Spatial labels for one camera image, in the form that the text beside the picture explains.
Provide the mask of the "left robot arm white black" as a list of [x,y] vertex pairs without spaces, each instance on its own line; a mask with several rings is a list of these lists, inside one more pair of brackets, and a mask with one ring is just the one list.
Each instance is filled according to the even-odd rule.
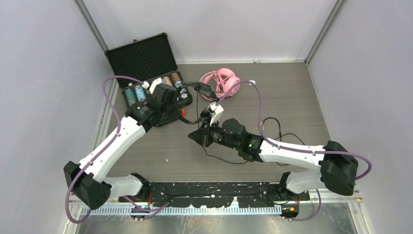
[[120,125],[79,163],[69,161],[63,168],[69,192],[88,208],[96,210],[107,200],[132,196],[143,202],[149,197],[149,183],[137,173],[108,177],[112,166],[126,150],[166,117],[179,117],[176,101],[179,91],[167,84],[151,86],[144,102],[129,107]]

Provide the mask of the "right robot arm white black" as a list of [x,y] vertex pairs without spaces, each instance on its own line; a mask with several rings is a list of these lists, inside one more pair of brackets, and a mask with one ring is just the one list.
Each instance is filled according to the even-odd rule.
[[278,194],[284,200],[317,189],[328,189],[344,196],[354,193],[358,161],[337,142],[305,146],[266,140],[249,133],[234,118],[225,120],[221,126],[204,123],[188,137],[202,147],[217,143],[234,149],[248,162],[279,162],[304,168],[303,172],[282,174]]

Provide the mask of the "pink headphones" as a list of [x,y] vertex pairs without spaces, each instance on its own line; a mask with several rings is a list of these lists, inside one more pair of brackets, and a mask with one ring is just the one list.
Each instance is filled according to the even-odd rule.
[[215,93],[218,98],[232,97],[236,95],[239,90],[239,86],[234,87],[231,91],[230,89],[236,83],[241,82],[240,78],[238,78],[232,70],[227,68],[213,70],[200,78],[200,82],[205,84],[208,84],[211,80],[214,80],[216,83]]

